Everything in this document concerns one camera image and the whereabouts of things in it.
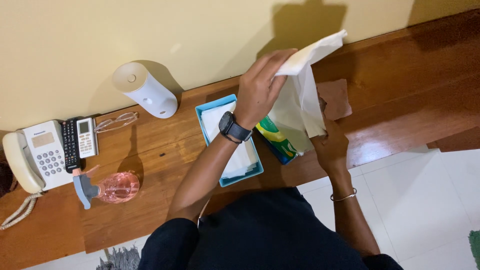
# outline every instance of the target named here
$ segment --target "light blue box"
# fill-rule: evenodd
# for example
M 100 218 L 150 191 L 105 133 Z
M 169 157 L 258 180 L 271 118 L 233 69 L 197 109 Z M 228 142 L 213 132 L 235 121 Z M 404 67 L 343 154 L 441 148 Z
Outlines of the light blue box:
M 207 146 L 210 144 L 210 142 L 208 141 L 207 134 L 205 133 L 205 127 L 204 127 L 204 124 L 202 123 L 202 111 L 223 106 L 233 101 L 237 101 L 237 97 L 234 94 L 195 107 L 195 111 L 197 112 L 198 122 L 200 123 L 200 127 L 202 128 L 202 133 L 204 134 L 204 139 L 205 139 L 205 142 L 207 143 Z M 252 177 L 264 172 L 264 168 L 262 166 L 262 163 L 260 162 L 260 158 L 258 157 L 257 149 L 255 148 L 255 144 L 253 143 L 253 138 L 250 138 L 250 140 L 252 141 L 253 151 L 255 152 L 255 156 L 257 157 L 257 160 L 258 160 L 257 167 L 255 167 L 252 171 L 247 172 L 244 176 L 220 179 L 221 187 L 228 186 L 229 184 L 236 183 L 240 180 L 247 179 L 249 177 Z

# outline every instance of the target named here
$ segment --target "gray spray nozzle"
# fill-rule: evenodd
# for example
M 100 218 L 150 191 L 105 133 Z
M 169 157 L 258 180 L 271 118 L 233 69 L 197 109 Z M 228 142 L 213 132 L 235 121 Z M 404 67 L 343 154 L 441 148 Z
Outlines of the gray spray nozzle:
M 90 209 L 90 202 L 100 192 L 97 185 L 90 183 L 90 178 L 86 174 L 80 174 L 73 177 L 73 185 L 80 201 L 84 204 L 85 209 Z

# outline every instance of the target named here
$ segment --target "person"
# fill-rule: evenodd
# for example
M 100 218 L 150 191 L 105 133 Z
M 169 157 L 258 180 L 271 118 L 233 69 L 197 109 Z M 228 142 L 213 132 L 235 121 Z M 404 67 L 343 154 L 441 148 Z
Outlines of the person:
M 285 76 L 275 76 L 297 50 L 259 58 L 241 76 L 233 115 L 252 130 L 271 110 Z M 198 217 L 240 141 L 215 137 L 179 185 L 167 221 L 147 239 L 139 270 L 402 269 L 380 254 L 347 171 L 348 139 L 325 119 L 327 135 L 311 139 L 333 188 L 336 232 L 326 228 L 296 187 L 245 195 Z

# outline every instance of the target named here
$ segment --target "hand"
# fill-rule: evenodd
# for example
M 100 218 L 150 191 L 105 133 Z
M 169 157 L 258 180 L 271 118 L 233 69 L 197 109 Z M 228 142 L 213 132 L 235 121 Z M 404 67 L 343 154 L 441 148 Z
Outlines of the hand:
M 347 171 L 348 139 L 335 123 L 324 117 L 327 135 L 311 138 L 317 152 L 318 163 L 328 174 L 330 180 L 343 179 Z
M 238 125 L 252 130 L 272 109 L 287 76 L 275 76 L 280 66 L 297 49 L 276 50 L 258 59 L 240 77 L 237 105 L 233 114 Z

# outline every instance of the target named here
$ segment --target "silver bangle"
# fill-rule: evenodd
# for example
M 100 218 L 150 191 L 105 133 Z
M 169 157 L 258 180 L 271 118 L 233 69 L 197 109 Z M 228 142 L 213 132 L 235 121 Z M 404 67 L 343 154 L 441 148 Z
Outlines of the silver bangle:
M 339 202 L 339 201 L 343 201 L 344 199 L 352 198 L 352 197 L 354 197 L 356 194 L 357 194 L 357 189 L 356 189 L 356 188 L 353 188 L 353 194 L 348 195 L 347 197 L 345 197 L 345 198 L 343 198 L 343 199 L 334 200 L 334 199 L 333 199 L 333 194 L 330 196 L 330 199 L 331 199 L 332 201 L 334 201 L 334 202 Z

